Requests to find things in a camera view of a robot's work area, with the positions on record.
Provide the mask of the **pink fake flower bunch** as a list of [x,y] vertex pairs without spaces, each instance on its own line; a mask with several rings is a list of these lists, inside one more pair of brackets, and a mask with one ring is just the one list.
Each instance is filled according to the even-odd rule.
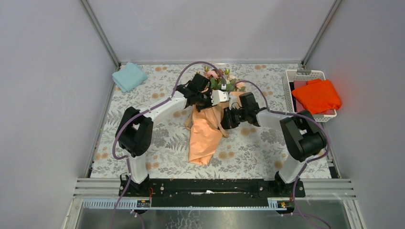
[[212,90],[220,90],[224,88],[226,91],[231,92],[244,92],[245,91],[245,83],[239,82],[240,80],[237,79],[236,76],[230,73],[230,69],[225,68],[222,69],[210,69],[208,66],[204,67],[204,74],[203,76],[209,80],[208,86]]

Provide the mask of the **tan wrapping paper sheet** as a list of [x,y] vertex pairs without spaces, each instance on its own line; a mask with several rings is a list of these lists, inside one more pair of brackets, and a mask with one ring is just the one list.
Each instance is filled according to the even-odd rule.
[[244,92],[231,92],[230,101],[198,111],[192,107],[192,113],[185,126],[190,131],[189,162],[198,165],[208,165],[214,156],[223,137],[228,138],[229,132],[225,130],[221,121],[225,108],[239,108],[240,98]]

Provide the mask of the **tan ribbon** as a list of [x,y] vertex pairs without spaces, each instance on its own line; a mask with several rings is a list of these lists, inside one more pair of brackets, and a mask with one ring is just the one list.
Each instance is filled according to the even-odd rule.
[[199,136],[208,138],[228,138],[229,132],[222,128],[223,112],[219,108],[207,108],[200,112],[194,107],[185,121],[185,127]]

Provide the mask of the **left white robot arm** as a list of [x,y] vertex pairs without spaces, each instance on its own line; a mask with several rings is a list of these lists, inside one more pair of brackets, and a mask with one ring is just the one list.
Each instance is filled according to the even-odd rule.
[[148,191],[146,169],[146,151],[152,142],[154,124],[171,113],[196,105],[203,108],[210,107],[210,80],[200,74],[186,84],[177,85],[174,94],[164,98],[152,106],[136,109],[129,107],[124,111],[115,135],[113,149],[119,146],[124,150],[122,156],[127,160],[130,190],[136,196],[143,196]]

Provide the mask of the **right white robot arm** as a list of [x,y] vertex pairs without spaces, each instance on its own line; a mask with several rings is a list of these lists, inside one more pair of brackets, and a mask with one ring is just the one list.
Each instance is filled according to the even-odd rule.
[[256,127],[277,128],[282,132],[289,155],[283,167],[276,172],[271,185],[275,193],[282,197],[293,190],[293,184],[304,165],[327,146],[326,136],[309,111],[288,114],[268,111],[265,107],[259,107],[252,93],[229,97],[221,127],[233,129],[243,122]]

